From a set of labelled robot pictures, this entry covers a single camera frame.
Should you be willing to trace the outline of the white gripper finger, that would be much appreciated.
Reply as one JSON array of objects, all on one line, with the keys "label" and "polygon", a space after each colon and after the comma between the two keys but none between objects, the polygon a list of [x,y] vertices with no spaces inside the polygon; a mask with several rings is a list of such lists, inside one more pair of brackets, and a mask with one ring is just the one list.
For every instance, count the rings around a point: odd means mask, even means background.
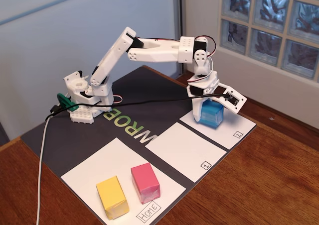
[{"label": "white gripper finger", "polygon": [[200,121],[203,102],[202,98],[192,99],[192,113],[196,122]]}]

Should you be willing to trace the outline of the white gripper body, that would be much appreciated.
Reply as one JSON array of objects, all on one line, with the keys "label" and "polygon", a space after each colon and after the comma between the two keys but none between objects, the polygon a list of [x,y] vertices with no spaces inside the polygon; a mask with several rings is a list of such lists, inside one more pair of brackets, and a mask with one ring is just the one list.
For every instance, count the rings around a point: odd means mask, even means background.
[{"label": "white gripper body", "polygon": [[195,99],[213,99],[223,97],[221,94],[215,94],[214,91],[220,83],[217,72],[211,71],[209,75],[198,77],[194,75],[187,81],[186,87],[189,98]]}]

